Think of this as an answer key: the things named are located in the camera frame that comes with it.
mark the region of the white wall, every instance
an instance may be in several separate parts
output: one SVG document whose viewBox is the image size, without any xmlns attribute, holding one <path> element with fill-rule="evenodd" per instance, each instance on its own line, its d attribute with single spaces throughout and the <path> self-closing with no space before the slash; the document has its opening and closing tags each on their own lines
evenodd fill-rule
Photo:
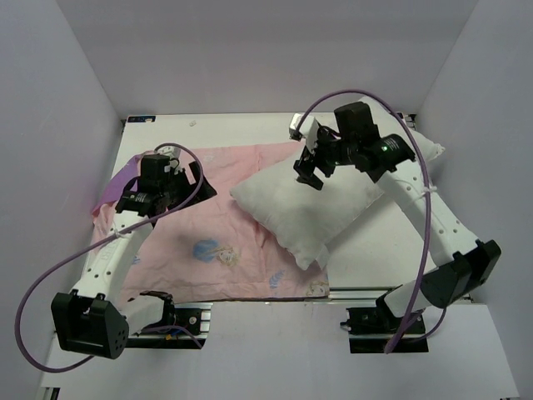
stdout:
<svg viewBox="0 0 533 400">
<path fill-rule="evenodd" d="M 443 197 L 482 239 L 501 245 L 477 297 L 489 305 L 523 398 L 533 398 L 531 21 L 531 1 L 480 0 L 419 116 L 423 132 L 447 148 L 436 174 Z"/>
<path fill-rule="evenodd" d="M 58 3 L 123 118 L 289 112 L 348 87 L 417 110 L 476 0 Z"/>
<path fill-rule="evenodd" d="M 110 173 L 120 123 L 53 0 L 0 2 L 0 388 L 34 398 L 39 373 L 18 353 L 13 321 L 22 292 L 88 244 L 91 207 Z M 50 302 L 80 265 L 30 299 L 23 332 L 44 361 Z"/>
</svg>

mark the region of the pink blanket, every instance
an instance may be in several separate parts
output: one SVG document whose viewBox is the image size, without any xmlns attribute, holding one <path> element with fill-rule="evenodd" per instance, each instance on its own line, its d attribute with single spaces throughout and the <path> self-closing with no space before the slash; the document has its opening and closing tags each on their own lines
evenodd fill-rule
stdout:
<svg viewBox="0 0 533 400">
<path fill-rule="evenodd" d="M 302 271 L 229 194 L 240 181 L 284 160 L 300 146 L 290 142 L 195 150 L 218 195 L 157 222 L 133 261 L 121 300 L 145 290 L 171 293 L 177 303 L 326 296 L 326 273 L 318 266 Z M 133 159 L 133 165 L 139 159 Z M 186 165 L 191 159 L 182 153 L 180 161 Z M 114 215 L 109 197 L 94 215 L 96 241 L 107 234 Z"/>
</svg>

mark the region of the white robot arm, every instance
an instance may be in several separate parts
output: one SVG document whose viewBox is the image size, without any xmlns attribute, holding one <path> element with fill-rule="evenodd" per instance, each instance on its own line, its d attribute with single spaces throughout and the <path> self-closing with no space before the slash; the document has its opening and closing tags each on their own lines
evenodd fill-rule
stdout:
<svg viewBox="0 0 533 400">
<path fill-rule="evenodd" d="M 380 137 L 365 103 L 355 102 L 335 110 L 339 132 L 322 126 L 311 116 L 297 130 L 301 117 L 296 114 L 289 128 L 292 139 L 306 139 L 302 155 L 294 164 L 298 182 L 321 190 L 323 183 L 314 174 L 315 168 L 328 178 L 336 166 L 354 165 L 398 204 L 422 237 L 426 218 L 424 193 L 431 192 L 430 255 L 437 267 L 424 275 L 414 311 L 431 305 L 446 308 L 486 281 L 501 255 L 498 245 L 494 241 L 482 242 L 461 224 L 434 187 L 424 187 L 421 167 L 411 148 L 398 135 Z M 376 301 L 376 314 L 385 329 L 397 327 L 414 286 L 415 281 L 406 283 Z"/>
<path fill-rule="evenodd" d="M 142 158 L 141 176 L 133 178 L 124 188 L 108 236 L 164 213 L 192 195 L 197 184 L 189 183 L 178 157 L 178 149 L 163 147 L 157 154 Z M 192 162 L 189 167 L 199 182 L 197 164 Z M 185 207 L 216 194 L 204 177 L 200 190 Z M 87 273 L 70 293 L 56 294 L 52 316 L 63 350 L 117 358 L 130 334 L 139 333 L 147 326 L 174 323 L 172 296 L 164 292 L 143 292 L 123 307 L 117 307 L 127 272 L 151 231 L 152 227 L 146 224 L 118 235 L 116 240 L 100 248 Z"/>
</svg>

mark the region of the white tabletop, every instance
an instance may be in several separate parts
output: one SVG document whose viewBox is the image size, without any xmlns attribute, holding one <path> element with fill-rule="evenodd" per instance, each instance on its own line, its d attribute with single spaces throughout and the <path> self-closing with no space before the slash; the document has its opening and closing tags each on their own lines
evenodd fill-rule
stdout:
<svg viewBox="0 0 533 400">
<path fill-rule="evenodd" d="M 113 173 L 133 155 L 164 142 L 190 149 L 287 142 L 292 115 L 162 115 L 155 122 L 129 122 Z M 314 115 L 321 123 L 336 127 L 332 113 Z M 399 207 L 382 197 L 328 247 L 331 288 L 392 288 L 416 276 L 422 240 Z M 426 270 L 434 266 L 429 260 Z"/>
<path fill-rule="evenodd" d="M 60 400 L 409 399 L 518 396 L 484 305 L 449 308 L 428 353 L 350 354 L 345 305 L 223 302 L 202 350 L 127 349 L 44 374 Z M 440 310 L 428 309 L 428 326 Z M 80 359 L 52 344 L 50 366 Z"/>
</svg>

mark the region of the purple fabric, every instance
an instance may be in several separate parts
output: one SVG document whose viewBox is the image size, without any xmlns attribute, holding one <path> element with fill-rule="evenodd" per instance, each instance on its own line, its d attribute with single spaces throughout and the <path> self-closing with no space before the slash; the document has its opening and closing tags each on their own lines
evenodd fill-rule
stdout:
<svg viewBox="0 0 533 400">
<path fill-rule="evenodd" d="M 93 215 L 98 212 L 103 204 L 114 203 L 121 197 L 126 183 L 139 175 L 137 164 L 142 156 L 143 154 L 138 154 L 130 158 L 126 165 L 109 181 L 96 207 L 92 209 Z M 136 183 L 133 185 L 133 190 L 135 189 L 137 189 Z"/>
</svg>

